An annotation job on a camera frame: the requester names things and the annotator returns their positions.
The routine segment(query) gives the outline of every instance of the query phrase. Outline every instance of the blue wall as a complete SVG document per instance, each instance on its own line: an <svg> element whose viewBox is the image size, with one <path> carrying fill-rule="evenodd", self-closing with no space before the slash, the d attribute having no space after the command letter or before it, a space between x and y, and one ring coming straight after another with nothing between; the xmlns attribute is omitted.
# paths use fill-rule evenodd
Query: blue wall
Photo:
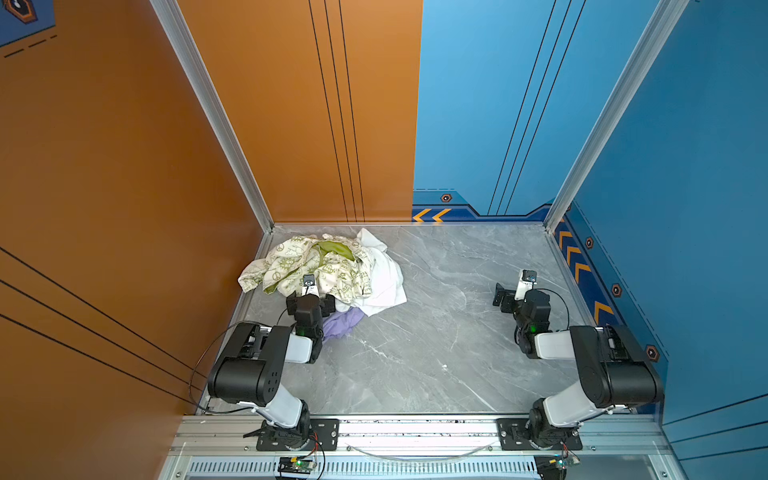
<svg viewBox="0 0 768 480"><path fill-rule="evenodd" d="M456 191L481 215L550 202L656 4L425 0L415 190Z"/></svg>
<svg viewBox="0 0 768 480"><path fill-rule="evenodd" d="M667 355L692 480L768 458L766 20L768 2L691 2L575 201Z"/></svg>
<svg viewBox="0 0 768 480"><path fill-rule="evenodd" d="M35 0L32 4L38 19L26 24L0 5L0 47L55 25L53 0Z"/></svg>

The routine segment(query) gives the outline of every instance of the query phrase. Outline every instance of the white cloth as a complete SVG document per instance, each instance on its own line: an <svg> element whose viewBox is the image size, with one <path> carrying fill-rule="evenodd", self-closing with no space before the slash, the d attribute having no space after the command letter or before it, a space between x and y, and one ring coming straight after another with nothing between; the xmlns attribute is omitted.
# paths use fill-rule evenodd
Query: white cloth
<svg viewBox="0 0 768 480"><path fill-rule="evenodd" d="M373 260L371 295L355 299L351 303L343 303L337 298L336 310L346 312L350 307L356 306L367 316L371 316L391 306L405 303L407 298L406 291L402 288L402 271L400 265L387 255L387 246L365 228L357 233L357 240L361 247L368 250Z"/></svg>

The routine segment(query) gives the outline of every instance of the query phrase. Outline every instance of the black mounting plate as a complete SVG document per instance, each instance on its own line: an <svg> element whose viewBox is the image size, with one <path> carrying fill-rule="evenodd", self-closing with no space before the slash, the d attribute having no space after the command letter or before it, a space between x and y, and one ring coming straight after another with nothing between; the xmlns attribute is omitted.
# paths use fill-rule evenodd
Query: black mounting plate
<svg viewBox="0 0 768 480"><path fill-rule="evenodd" d="M498 433L498 440L502 444L502 450L542 450L537 448L528 439L528 432L525 425L528 423L528 419L496 419L496 430ZM565 442L569 450L578 451L584 448L581 444L581 437L569 436ZM557 446L553 446L546 450L558 449Z"/></svg>
<svg viewBox="0 0 768 480"><path fill-rule="evenodd" d="M338 419L315 419L310 416L310 438L314 439L317 434L317 439L320 442L320 446L326 452L332 452L336 450L339 443L339 420ZM315 448L314 440L309 440L306 445L301 449L291 450L285 444L277 442L266 442L259 437L259 441L256 443L256 450L259 452L310 452Z"/></svg>

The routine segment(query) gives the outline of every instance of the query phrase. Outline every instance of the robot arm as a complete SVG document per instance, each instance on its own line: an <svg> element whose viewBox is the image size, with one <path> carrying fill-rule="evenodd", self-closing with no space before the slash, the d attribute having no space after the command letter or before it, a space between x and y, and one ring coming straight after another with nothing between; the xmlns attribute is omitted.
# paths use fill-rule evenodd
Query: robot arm
<svg viewBox="0 0 768 480"><path fill-rule="evenodd" d="M296 299L293 326L242 322L232 332L208 377L208 392L228 403L252 406L266 421L246 434L299 448L310 435L309 408L280 385L285 362L314 363L323 348L319 298Z"/></svg>
<svg viewBox="0 0 768 480"><path fill-rule="evenodd" d="M535 271L522 270L517 290L497 283L493 304L515 316L515 342L528 358L573 359L579 381L534 402L525 432L508 433L547 448L575 435L585 420L662 400L661 379L626 326L550 331L549 295L534 288L536 277Z"/></svg>
<svg viewBox="0 0 768 480"><path fill-rule="evenodd" d="M626 326L572 326L534 337L543 359L575 359L579 381L562 392L539 399L529 414L531 441L556 445L581 423L612 409L659 402L661 379L647 364Z"/></svg>

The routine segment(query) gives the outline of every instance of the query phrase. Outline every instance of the black line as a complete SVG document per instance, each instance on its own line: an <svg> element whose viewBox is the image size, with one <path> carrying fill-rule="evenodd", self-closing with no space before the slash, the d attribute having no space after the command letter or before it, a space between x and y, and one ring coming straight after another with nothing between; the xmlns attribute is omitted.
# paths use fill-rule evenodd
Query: black line
<svg viewBox="0 0 768 480"><path fill-rule="evenodd" d="M349 81L349 59L346 57L346 37L344 35L344 17L341 13L339 0L339 19L341 20L341 39L344 44L344 62L346 63L346 86L349 87L349 110L352 112L352 135L355 138L355 159L357 159L357 181L360 186L360 203L362 204L362 221L366 221L366 202L362 195L362 174L360 173L360 153L357 151L357 130L355 129L355 108L352 106L352 82Z"/></svg>
<svg viewBox="0 0 768 480"><path fill-rule="evenodd" d="M346 212L346 198L344 197L344 182L341 181L341 165L339 165L339 152L336 151L336 136L333 134L333 122L331 121L331 107L328 104L328 91L326 90L326 78L323 75L323 61L320 60L320 45L317 43L317 30L315 29L315 16L312 15L312 1L306 0L306 3L310 6L310 20L312 21L312 31L315 32L315 47L317 48L317 62L320 64L320 78L323 79L323 93L326 96L326 109L328 110L328 124L331 126L331 141L333 142L333 153L336 155L336 169L339 171L339 186L341 187L341 200L344 202L344 216L346 217L346 221L349 221L349 215Z"/></svg>
<svg viewBox="0 0 768 480"><path fill-rule="evenodd" d="M721 406L721 407L717 407L716 409L707 410L706 412L695 413L693 415L689 415L687 417L683 417L682 419L672 420L671 422L664 423L664 426L672 425L673 423L677 423L677 422L682 422L683 420L692 419L693 417L698 417L699 415L706 415L707 413L716 412L717 410L727 409L729 407L740 405L742 403L752 402L753 400L759 400L759 399L762 399L763 397L767 397L767 396L768 396L768 393L764 393L762 395L754 396L751 399L741 400L740 402L734 402L734 403L731 403L729 405L724 405L724 406Z"/></svg>
<svg viewBox="0 0 768 480"><path fill-rule="evenodd" d="M32 300L33 302L36 302L37 304L44 306L44 307L45 307L45 308L47 308L48 310L51 310L53 313L56 313L57 315L64 317L65 319L69 320L70 322L74 323L75 325L77 325L77 326L79 326L79 327L81 327L81 328L83 328L83 329L86 329L88 332L90 332L90 333L93 333L93 334L94 334L94 335L96 335L97 337L99 337L99 338L101 338L101 339L104 339L104 340L107 340L109 343L111 343L112 345L116 346L117 348L119 348L119 349L121 349L121 350L124 350L125 352L128 352L128 353L130 353L131 355L135 356L135 357L136 357L136 358L138 358L138 359L144 360L146 363L149 363L150 365L152 365L152 366L153 366L153 367L155 367L156 369L159 369L159 370L162 370L163 372L166 372L168 375L170 375L170 376L174 377L175 379L179 380L179 381L180 381L180 382L182 382L184 385L186 385L186 384L187 384L188 380L185 380L185 379L182 379L181 377L175 376L173 373L171 373L171 372L168 372L168 371L167 371L166 369L164 369L163 367L161 367L161 366L159 366L159 365L156 365L156 364L154 364L154 363L150 362L149 360L145 359L145 358L144 358L143 356L141 356L141 355L138 355L137 353L133 353L133 352L132 352L132 351L130 351L129 349L127 349L127 348L125 348L124 346L120 345L119 343L117 343L117 342L114 342L114 341L110 340L110 339L109 339L109 338L107 338L106 336L103 336L103 335L101 335L99 332L96 332L95 330L93 330L93 329L91 329L91 328L89 328L89 327L87 327L87 326L83 325L82 323L78 322L77 320L75 320L75 319L73 319L73 318L71 318L71 317L69 317L69 316L66 316L65 314L63 314L62 312L59 312L58 310L56 310L56 309L55 309L55 308L53 308L52 306L50 306L50 305L48 305L48 304L46 304L46 303L42 302L41 300L38 300L38 299L34 298L32 295L30 295L30 294L28 294L28 293L26 293L26 292L24 292L24 291L20 290L19 288L16 288L15 286L11 285L10 283L6 282L5 280L3 280L3 279L0 279L0 283L2 283L2 284L3 284L3 285L5 285L6 287L8 287L8 288L10 288L10 289L14 290L14 291L15 291L15 292L17 292L17 293L20 293L21 295L23 295L23 296L26 296L27 298L29 298L29 299L30 299L30 300ZM195 385L192 385L192 386L193 386L194 388L196 388L196 389L200 390L201 392L203 391L202 389L199 389L199 388L197 388Z"/></svg>
<svg viewBox="0 0 768 480"><path fill-rule="evenodd" d="M56 26L56 25L51 25L50 27L46 27L46 28L43 28L42 30L37 30L37 31L34 31L34 32L32 32L31 34L28 34L28 35L24 35L23 37L19 37L19 38L15 38L14 40L11 40L11 41L7 41L6 43L4 43L4 44L0 45L0 47L5 47L6 45L10 45L11 43L14 43L15 41L23 40L24 38L27 38L27 37L31 37L31 36L33 36L33 35L37 35L37 34L38 34L38 33L40 33L41 31L50 30L51 28L53 28L53 27L55 27L55 26Z"/></svg>
<svg viewBox="0 0 768 480"><path fill-rule="evenodd" d="M355 189L352 186L352 169L349 167L349 150L346 147L346 132L344 131L344 112L341 110L341 94L339 93L339 77L336 75L336 56L333 54L333 37L331 35L331 22L328 19L328 4L323 0L326 6L326 24L328 25L328 42L331 44L331 61L333 62L333 77L336 79L336 98L339 100L339 118L341 118L341 135L344 138L344 153L346 154L346 173L349 175L349 191L352 192L352 209L355 212L355 222L357 221L357 205L355 205Z"/></svg>
<svg viewBox="0 0 768 480"><path fill-rule="evenodd" d="M544 112L547 111L547 105L549 104L549 98L552 96L552 91L554 90L554 84L558 81L558 76L560 75L560 69L563 68L563 62L565 61L565 55L568 54L568 47L571 46L571 40L573 40L574 33L576 32L576 27L578 27L578 21L581 19L581 13L584 11L584 6L587 4L587 0L584 0L584 3L581 4L581 10L578 12L578 17L576 17L576 23L574 24L574 29L571 30L571 37L568 39L568 43L565 45L565 51L563 52L563 58L560 59L560 65L558 66L557 73L554 74L554 80L552 81L552 86L549 88L549 93L547 94L547 101L544 102L544 108L541 109L541 116L538 118L538 123L536 124L536 129L533 130L533 136L531 137L531 143L528 144L528 149L525 151L525 157L523 158L523 165L520 166L520 171L518 172L518 178L515 180L515 186L512 188L512 193L509 194L509 200L507 200L507 207L504 209L504 213L507 213L507 209L509 208L509 204L512 202L512 196L515 194L515 189L518 187L518 182L520 181L520 176L523 173L523 168L525 168L525 161L528 159L528 154L531 153L531 147L533 146L533 141L536 140L536 133L538 132L538 126L541 125L541 119L544 118Z"/></svg>
<svg viewBox="0 0 768 480"><path fill-rule="evenodd" d="M101 315L104 315L104 316L106 316L108 319L112 320L113 322L115 322L115 323L116 323L116 324L118 324L119 326L121 326L121 327L123 327L124 329L126 329L127 331L129 331L129 332L133 333L135 336L139 337L139 338L140 338L140 339L142 339L143 341L145 341L145 342L149 343L149 344L150 344L150 345L152 345L154 348L156 348L156 349L160 350L162 353L165 353L165 354L166 354L166 355L168 355L170 358L172 358L172 359L176 360L176 361L177 361L177 362L179 362L181 365L183 365L183 366L186 366L188 369L192 370L192 367L190 367L190 366L189 366L189 365L187 365L186 363L182 362L181 360L179 360L179 359L178 359L178 358L176 358L175 356L173 356L173 355L171 355L170 353L166 352L165 350L163 350L163 349L162 349L162 348L160 348L159 346L155 345L155 344L154 344L154 343L152 343L151 341L149 341L149 340L145 339L143 336L139 335L138 333L136 333L136 332L135 332L135 331L133 331L132 329L128 328L128 327L127 327L127 326L125 326L124 324L122 324L122 323L118 322L118 321L117 321L115 318L113 318L113 317L111 317L111 316L107 315L107 314L106 314L106 313L105 313L103 310L100 310L100 309L96 308L95 306L93 306L93 304L89 303L89 302L88 302L86 299L84 299L83 297L81 297L81 296L79 296L79 295L75 294L74 292L72 292L71 290L69 290L67 287L65 287L65 286L61 285L61 284L60 284L59 282L57 282L56 280L53 280L51 277L49 277L49 276L45 275L43 272L41 272L40 270L38 270L38 269L34 268L34 267L33 267L32 265L30 265L29 263L26 263L24 260L22 260L22 259L18 258L18 257L17 257L16 255L14 255L13 253L11 253L11 252L7 251L5 248L3 248L3 247L0 247L0 252L3 252L3 253L5 253L6 255L8 255L9 257L11 257L13 260L16 260L16 261L17 261L17 262L19 262L21 265L24 265L24 266L26 266L27 268L29 268L29 269L30 269L30 270L32 270L33 272L37 273L39 276L42 276L42 277L43 277L43 278L45 278L47 281L49 281L49 282L53 283L54 285L56 285L56 286L57 286L57 287L59 287L60 289L64 290L66 293L69 293L69 294L70 294L70 295L72 295L74 298L76 298L76 299L80 300L82 303L85 303L86 305L88 305L89 307L91 307L93 310L96 310L96 311L97 311L97 312L99 312ZM204 376L203 374L201 374L201 373L198 373L198 375L200 375L201 377L205 378L205 376Z"/></svg>
<svg viewBox="0 0 768 480"><path fill-rule="evenodd" d="M12 51L11 53L9 53L9 54L7 54L6 56L4 56L3 58L8 58L8 57L10 57L11 55L16 55L17 53L19 53L19 52L21 52L21 51L24 51L24 49L22 48L21 50Z"/></svg>
<svg viewBox="0 0 768 480"><path fill-rule="evenodd" d="M541 47L544 45L544 39L547 36L547 30L549 29L549 22L552 21L552 13L554 12L554 6L558 3L558 0L552 2L552 10L549 11L549 18L547 19L547 26L544 27L544 34L541 36L541 43L538 44L538 51L536 52L536 59L533 62L533 68L531 68L531 76L528 77L528 85L525 86L525 93L523 94L523 100L520 102L520 110L518 110L518 117L515 120L515 127L512 128L512 135L509 137L509 144L507 145L507 153L504 154L504 161L502 161L502 168L498 171L498 178L496 179L496 186L493 188L493 195L491 195L491 203L488 205L488 215L491 214L491 207L493 207L493 199L496 197L496 190L498 189L498 183L502 181L502 173L504 172L504 166L507 164L507 156L509 155L509 148L512 146L512 138L515 138L515 131L518 129L518 122L520 121L520 114L523 112L523 105L525 105L525 98L528 96L528 89L531 87L531 80L533 80L533 72L536 70L536 64L538 63L538 56L541 54Z"/></svg>
<svg viewBox="0 0 768 480"><path fill-rule="evenodd" d="M181 401L183 401L183 402L189 403L190 405L194 405L194 404L193 404L192 402L190 402L189 400L187 400L187 399L184 399L184 398L182 398L182 397L180 397L180 396L176 395L175 393L171 393L171 392L168 392L166 389L163 389L163 388L161 388L161 387L159 387L159 386L157 386L157 385L155 385L155 384L153 384L153 383L149 383L147 380L144 380L144 379L140 379L140 378L139 378L139 377L137 377L136 375L130 374L130 373L126 372L126 371L125 371L125 370L123 370L123 369L119 369L118 367L116 367L116 366L114 366L114 365L111 365L110 363L106 363L104 360L99 360L99 359L97 359L96 357L94 357L94 356L92 356L92 355L88 355L86 352L83 352L82 350L78 350L78 349L74 348L73 346L69 346L69 345L67 345L66 343L62 342L62 341L56 340L56 339L55 339L55 338L53 338L52 336L48 336L48 335L45 335L43 332L40 332L39 330L35 330L35 329L33 329L32 327L30 327L30 326L26 326L24 323L21 323L21 322L19 322L19 321L16 321L16 320L12 319L10 316L7 316L7 315L3 315L2 313L0 313L0 317L2 317L2 318L4 318L4 319L8 320L8 321L9 321L9 322L11 322L11 323L15 323L16 325L20 326L21 328L25 328L25 329L29 330L30 332L33 332L33 333L37 333L39 336L42 336L42 337L44 337L44 338L46 338L46 339L49 339L49 340L51 340L51 341L52 341L52 342L54 342L54 343L58 343L59 345L61 345L61 346L64 346L64 347L66 347L66 348L68 348L68 349L70 349L70 350L72 350L72 351L74 351L74 352L77 352L77 353L79 353L79 354L81 354L81 355L83 355L83 356L87 356L89 359L91 359L91 360L95 360L95 361L99 362L101 365L105 365L105 366L108 366L108 367L109 367L109 368L111 368L111 369L117 370L117 371L118 371L118 372L120 372L120 373L123 373L123 374L125 374L125 375L127 375L127 376L130 376L132 379L136 379L136 380L138 380L139 382L142 382L142 383L146 383L146 384L147 384L147 385L149 385L150 387L153 387L153 388L155 388L155 389L158 389L158 390L160 390L161 392L166 392L168 395L174 396L174 397L176 397L177 399L179 399L179 400L181 400Z"/></svg>
<svg viewBox="0 0 768 480"><path fill-rule="evenodd" d="M763 445L762 447L752 447L751 449L733 450L731 452L710 453L709 455L699 455L697 457L680 458L680 461L682 462L683 460L696 460L697 458L717 457L718 455L730 455L731 453L753 452L755 450L763 450L763 449L768 449L768 445Z"/></svg>
<svg viewBox="0 0 768 480"><path fill-rule="evenodd" d="M520 137L520 144L518 145L518 152L515 154L515 160L512 162L512 168L509 169L509 176L507 177L507 183L504 184L504 191L502 191L502 198L498 201L498 208L496 208L496 214L502 209L502 202L504 201L504 195L507 193L507 187L509 186L509 180L512 178L512 172L515 171L515 164L518 163L518 155L520 155L520 149L523 146L525 140L525 134L528 133L528 126L531 124L533 118L533 112L536 110L536 103L538 102L538 96L541 93L541 87L544 86L544 81L547 79L547 72L549 71L549 64L552 62L554 51L558 48L558 40L560 40L560 34L563 32L563 25L565 25L565 19L568 18L568 12L571 10L571 3L573 0L568 0L568 7L565 9L565 15L563 15L563 21L560 23L560 29L558 30L558 36L554 38L554 45L552 45L552 52L549 54L549 60L547 60L547 67L544 69L544 74L541 76L541 83L538 85L538 91L536 92L536 98L533 100L533 107L531 107L531 114L528 116L528 121L525 123L525 129L523 135Z"/></svg>
<svg viewBox="0 0 768 480"><path fill-rule="evenodd" d="M741 427L733 427L731 429L718 430L717 432L703 433L701 435L696 435L696 436L693 436L693 437L688 437L687 439L675 440L675 441L670 442L670 443L687 442L688 440L700 439L701 437L708 437L710 435L717 435L718 433L732 432L733 430L739 430L739 429L748 429L749 427L754 427L754 426L762 425L763 423L768 423L768 420L764 420L762 422L750 423L749 425L742 425Z"/></svg>

